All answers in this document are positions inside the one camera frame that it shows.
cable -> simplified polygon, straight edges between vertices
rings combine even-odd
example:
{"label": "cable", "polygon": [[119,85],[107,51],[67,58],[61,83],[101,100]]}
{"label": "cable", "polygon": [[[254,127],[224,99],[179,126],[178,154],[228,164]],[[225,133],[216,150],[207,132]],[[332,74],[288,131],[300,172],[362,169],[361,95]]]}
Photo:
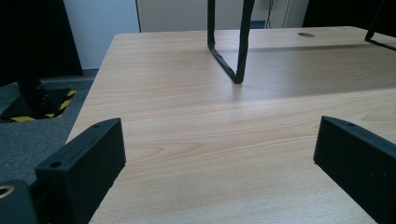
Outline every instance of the cable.
{"label": "cable", "polygon": [[267,17],[267,23],[265,23],[265,29],[268,29],[268,27],[271,29],[271,12],[272,12],[273,4],[274,4],[274,0],[270,0],[270,3],[268,5],[268,17]]}

metal frame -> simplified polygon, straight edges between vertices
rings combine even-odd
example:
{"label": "metal frame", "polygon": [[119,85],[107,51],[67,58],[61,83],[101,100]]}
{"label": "metal frame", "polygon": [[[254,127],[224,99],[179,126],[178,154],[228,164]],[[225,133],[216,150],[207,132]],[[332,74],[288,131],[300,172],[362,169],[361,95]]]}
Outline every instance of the metal frame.
{"label": "metal frame", "polygon": [[369,30],[367,31],[366,37],[364,37],[364,40],[367,41],[367,42],[369,42],[369,43],[372,43],[372,44],[374,44],[374,45],[377,45],[377,46],[379,46],[379,47],[386,48],[386,49],[391,49],[391,50],[396,51],[396,48],[395,48],[395,47],[392,47],[392,46],[389,46],[389,45],[386,45],[386,44],[383,44],[383,43],[376,42],[375,40],[372,39],[373,36],[374,36],[374,33],[375,33],[376,25],[377,25],[377,23],[378,23],[378,17],[379,17],[379,15],[380,15],[380,13],[381,13],[381,9],[384,7],[384,5],[386,4],[386,2],[387,2],[387,0],[383,0],[382,3],[381,3],[381,5],[379,6],[379,9],[378,9],[378,11],[377,11],[376,14],[375,14],[375,17],[374,17],[374,19],[373,19],[373,22],[371,23],[370,28],[369,28]]}
{"label": "metal frame", "polygon": [[244,0],[241,29],[239,36],[239,53],[238,65],[235,71],[225,62],[215,45],[215,16],[216,16],[216,0],[207,0],[207,46],[216,58],[218,63],[235,84],[241,84],[244,81],[245,68],[248,56],[248,35],[250,31],[250,19],[253,11],[255,0]]}

screw hole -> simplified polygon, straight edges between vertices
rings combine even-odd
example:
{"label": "screw hole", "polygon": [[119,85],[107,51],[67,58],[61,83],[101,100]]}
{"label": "screw hole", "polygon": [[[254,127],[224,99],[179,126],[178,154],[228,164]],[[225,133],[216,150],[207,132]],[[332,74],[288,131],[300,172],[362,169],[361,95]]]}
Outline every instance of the screw hole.
{"label": "screw hole", "polygon": [[50,168],[56,168],[56,167],[59,167],[59,166],[61,166],[61,165],[62,165],[61,162],[55,161],[55,162],[51,163],[51,164],[49,165],[49,167],[50,167]]}
{"label": "screw hole", "polygon": [[309,33],[298,33],[298,35],[303,36],[303,37],[315,37],[315,35],[309,34]]}
{"label": "screw hole", "polygon": [[8,196],[14,189],[15,187],[12,185],[0,186],[0,199]]}

gray carpet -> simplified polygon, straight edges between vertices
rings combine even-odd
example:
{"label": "gray carpet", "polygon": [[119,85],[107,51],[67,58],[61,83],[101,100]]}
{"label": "gray carpet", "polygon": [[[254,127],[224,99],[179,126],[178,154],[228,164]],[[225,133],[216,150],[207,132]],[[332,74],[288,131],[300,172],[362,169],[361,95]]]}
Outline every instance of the gray carpet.
{"label": "gray carpet", "polygon": [[[96,73],[97,69],[91,69],[85,70],[83,77],[41,79],[46,90],[70,88],[77,91],[60,118],[0,123],[0,182],[20,179],[31,184],[35,181],[35,167],[64,146]],[[18,95],[15,83],[0,87],[0,113]]]}

table surface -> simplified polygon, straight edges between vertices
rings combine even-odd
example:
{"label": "table surface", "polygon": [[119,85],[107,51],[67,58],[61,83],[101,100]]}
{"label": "table surface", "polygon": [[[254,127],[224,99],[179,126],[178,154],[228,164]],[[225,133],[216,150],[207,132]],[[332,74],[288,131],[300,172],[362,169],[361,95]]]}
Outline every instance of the table surface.
{"label": "table surface", "polygon": [[[233,68],[238,34],[216,31]],[[117,35],[69,137],[122,119],[126,166],[92,223],[374,222],[313,162],[321,116],[396,142],[396,52],[364,36],[252,30],[234,85],[206,32]]]}

